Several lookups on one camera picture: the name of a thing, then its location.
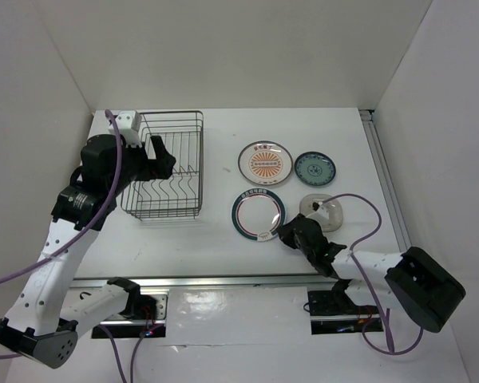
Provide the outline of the green red rimmed plate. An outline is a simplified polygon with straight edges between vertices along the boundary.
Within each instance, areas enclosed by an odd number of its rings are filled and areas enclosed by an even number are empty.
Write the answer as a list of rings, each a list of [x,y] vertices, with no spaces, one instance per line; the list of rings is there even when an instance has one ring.
[[[247,189],[232,204],[233,227],[242,237],[255,242],[274,239],[286,217],[283,201],[266,188]]]

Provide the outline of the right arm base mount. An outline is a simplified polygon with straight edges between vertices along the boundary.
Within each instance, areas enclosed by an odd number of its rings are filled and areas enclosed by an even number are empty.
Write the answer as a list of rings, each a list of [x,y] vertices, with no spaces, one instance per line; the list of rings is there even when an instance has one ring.
[[[311,334],[382,332],[383,324],[375,306],[357,306],[344,293],[333,290],[310,290],[303,310],[310,315]]]

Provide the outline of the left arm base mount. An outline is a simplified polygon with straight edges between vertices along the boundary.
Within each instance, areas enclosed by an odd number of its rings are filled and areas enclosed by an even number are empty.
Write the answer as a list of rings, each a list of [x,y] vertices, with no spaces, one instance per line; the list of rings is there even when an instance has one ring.
[[[168,313],[168,293],[153,291],[151,302],[144,304],[131,318],[114,314],[101,322],[115,339],[164,338]]]

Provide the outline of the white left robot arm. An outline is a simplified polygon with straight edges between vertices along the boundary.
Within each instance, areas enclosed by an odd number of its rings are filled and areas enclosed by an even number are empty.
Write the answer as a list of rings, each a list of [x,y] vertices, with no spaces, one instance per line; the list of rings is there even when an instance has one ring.
[[[18,300],[0,318],[0,345],[52,369],[67,362],[78,338],[106,318],[153,322],[157,301],[139,284],[115,277],[72,306],[63,302],[88,249],[96,240],[116,197],[133,181],[166,180],[176,159],[160,136],[152,136],[149,159],[144,144],[128,146],[125,138],[101,134],[87,140],[81,165],[57,197],[41,266],[29,277]]]

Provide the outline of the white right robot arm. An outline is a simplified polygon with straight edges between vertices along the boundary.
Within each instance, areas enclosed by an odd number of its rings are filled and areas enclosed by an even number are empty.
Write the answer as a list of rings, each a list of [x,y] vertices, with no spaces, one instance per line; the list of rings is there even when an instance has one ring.
[[[416,325],[438,333],[466,296],[465,288],[420,247],[403,253],[351,251],[328,241],[318,222],[303,215],[277,233],[320,275],[338,280],[332,302],[342,313],[379,302],[386,309],[403,309]]]

